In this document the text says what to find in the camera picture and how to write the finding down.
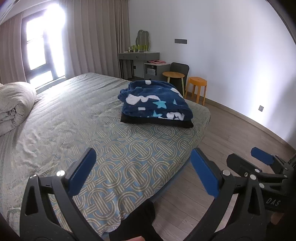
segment mattress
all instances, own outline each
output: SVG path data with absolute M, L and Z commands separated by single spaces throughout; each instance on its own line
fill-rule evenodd
M 121 123 L 117 96 L 127 86 L 127 80 L 94 73 L 66 80 L 38 94 L 25 122 L 0 137 L 0 212 L 17 233 L 29 176 L 66 170 L 87 147 L 95 149 L 96 164 L 73 200 L 100 235 L 115 230 L 188 160 L 204 136 L 209 110 L 188 101 L 190 129 Z

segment blue blanket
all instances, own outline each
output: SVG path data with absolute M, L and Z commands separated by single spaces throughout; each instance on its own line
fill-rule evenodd
M 182 95 L 170 83 L 138 80 L 129 83 L 118 95 L 128 116 L 188 121 L 193 118 Z

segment person's leg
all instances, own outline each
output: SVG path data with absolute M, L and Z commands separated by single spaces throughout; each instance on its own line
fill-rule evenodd
M 136 208 L 120 226 L 109 233 L 110 241 L 123 241 L 142 236 L 145 241 L 163 241 L 152 226 L 155 209 L 150 200 Z

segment curtain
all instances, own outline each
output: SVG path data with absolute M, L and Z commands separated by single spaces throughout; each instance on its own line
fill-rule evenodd
M 22 12 L 0 25 L 0 83 L 25 81 L 21 51 Z
M 60 0 L 60 6 L 66 78 L 88 72 L 120 77 L 118 53 L 130 46 L 127 0 Z

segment stool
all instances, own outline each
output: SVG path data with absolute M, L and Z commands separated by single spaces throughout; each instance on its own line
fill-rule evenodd
M 198 90 L 197 90 L 197 98 L 196 98 L 196 103 L 199 102 L 200 100 L 200 89 L 202 86 L 205 87 L 205 92 L 204 92 L 204 99 L 203 99 L 203 102 L 202 102 L 202 105 L 205 105 L 205 93 L 207 91 L 207 81 L 202 79 L 202 78 L 199 78 L 199 77 L 189 77 L 188 78 L 188 82 L 187 82 L 187 85 L 186 85 L 186 94 L 185 94 L 185 99 L 186 99 L 186 96 L 187 96 L 187 92 L 188 92 L 188 85 L 190 84 L 193 84 L 193 91 L 192 91 L 192 96 L 191 98 L 193 97 L 194 95 L 194 92 L 195 92 L 195 86 L 198 86 Z
M 178 72 L 163 72 L 163 76 L 167 77 L 167 82 L 170 82 L 170 78 L 181 78 L 182 81 L 182 90 L 183 90 L 183 96 L 184 96 L 184 82 L 183 78 L 185 77 L 184 74 L 178 73 Z

